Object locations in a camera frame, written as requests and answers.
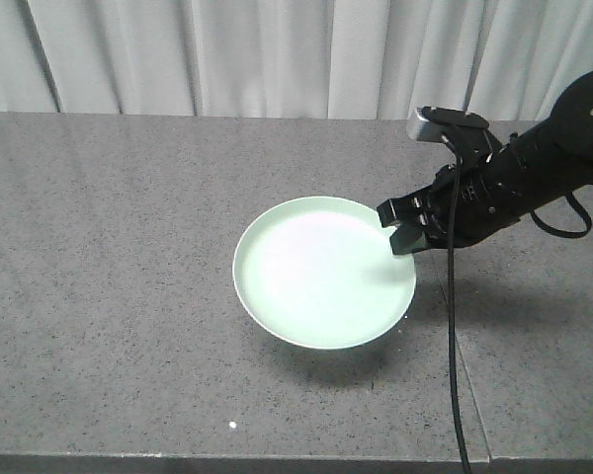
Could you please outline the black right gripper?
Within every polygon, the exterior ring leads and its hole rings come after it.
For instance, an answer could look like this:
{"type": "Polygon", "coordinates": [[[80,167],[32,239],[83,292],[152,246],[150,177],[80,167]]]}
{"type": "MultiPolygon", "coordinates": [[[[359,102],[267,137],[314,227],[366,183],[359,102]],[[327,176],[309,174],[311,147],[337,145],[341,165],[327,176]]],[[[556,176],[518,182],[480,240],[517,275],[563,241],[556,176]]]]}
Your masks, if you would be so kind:
{"type": "Polygon", "coordinates": [[[447,248],[450,223],[454,246],[466,248],[519,221],[490,194],[490,182],[482,176],[485,160],[501,148],[499,140],[487,130],[448,128],[442,141],[460,165],[445,166],[436,174],[433,184],[422,190],[422,204],[407,196],[377,206],[381,226],[396,226],[389,237],[395,256],[447,248]]]}

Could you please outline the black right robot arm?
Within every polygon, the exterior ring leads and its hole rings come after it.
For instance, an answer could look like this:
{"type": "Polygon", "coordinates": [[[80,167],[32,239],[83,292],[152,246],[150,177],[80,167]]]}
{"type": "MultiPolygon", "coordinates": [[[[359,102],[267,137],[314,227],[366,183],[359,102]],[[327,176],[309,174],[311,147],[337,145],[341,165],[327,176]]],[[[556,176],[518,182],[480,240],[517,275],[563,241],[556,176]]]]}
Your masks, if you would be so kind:
{"type": "Polygon", "coordinates": [[[572,82],[550,116],[501,143],[475,113],[425,106],[407,125],[418,141],[446,145],[460,159],[433,183],[381,203],[396,256],[473,246],[561,197],[593,185],[593,71],[572,82]]]}

